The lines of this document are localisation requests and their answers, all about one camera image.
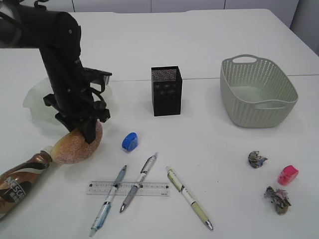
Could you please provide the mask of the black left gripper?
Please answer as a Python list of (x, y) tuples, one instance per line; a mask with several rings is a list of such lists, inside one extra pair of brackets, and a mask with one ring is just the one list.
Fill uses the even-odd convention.
[(82, 67), (72, 76), (51, 72), (53, 93), (43, 98), (44, 103), (58, 111), (56, 119), (69, 131), (78, 127), (91, 144), (96, 139), (96, 119), (105, 122), (111, 117), (102, 97), (111, 76), (111, 72)]

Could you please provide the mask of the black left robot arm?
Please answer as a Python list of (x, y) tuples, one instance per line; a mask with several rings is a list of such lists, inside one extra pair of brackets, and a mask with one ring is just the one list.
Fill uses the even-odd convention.
[(64, 11), (49, 11), (44, 1), (33, 6), (19, 0), (0, 2), (1, 48), (38, 49), (53, 92), (44, 104), (57, 110), (55, 118), (69, 131), (79, 130), (85, 141), (96, 139), (96, 123), (111, 116), (101, 94), (112, 73), (83, 67), (81, 26)]

